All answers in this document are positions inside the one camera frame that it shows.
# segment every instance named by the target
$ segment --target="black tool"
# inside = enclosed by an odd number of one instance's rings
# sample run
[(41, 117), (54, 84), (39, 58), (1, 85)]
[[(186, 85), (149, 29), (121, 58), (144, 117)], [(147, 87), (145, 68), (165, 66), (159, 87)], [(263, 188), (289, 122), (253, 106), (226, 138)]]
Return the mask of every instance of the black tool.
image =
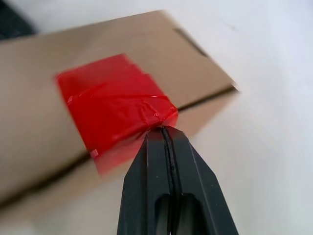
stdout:
[(150, 131), (124, 179), (117, 235), (237, 235), (215, 174), (181, 131)]

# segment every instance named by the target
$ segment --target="cardboard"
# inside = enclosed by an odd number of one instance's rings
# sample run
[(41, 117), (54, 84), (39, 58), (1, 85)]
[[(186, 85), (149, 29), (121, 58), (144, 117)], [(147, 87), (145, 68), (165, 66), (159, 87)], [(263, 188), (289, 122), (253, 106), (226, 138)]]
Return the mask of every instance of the cardboard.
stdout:
[[(228, 75), (160, 11), (1, 43), (0, 202), (75, 162), (86, 151), (54, 75), (120, 53), (151, 74), (184, 110), (177, 128), (189, 136), (230, 100), (225, 94), (234, 90)], [(104, 181), (87, 161), (67, 178), (32, 195), (38, 197), (33, 204), (31, 199), (24, 203), (38, 212), (60, 203), (58, 198), (66, 201), (86, 190), (82, 182), (88, 188)]]

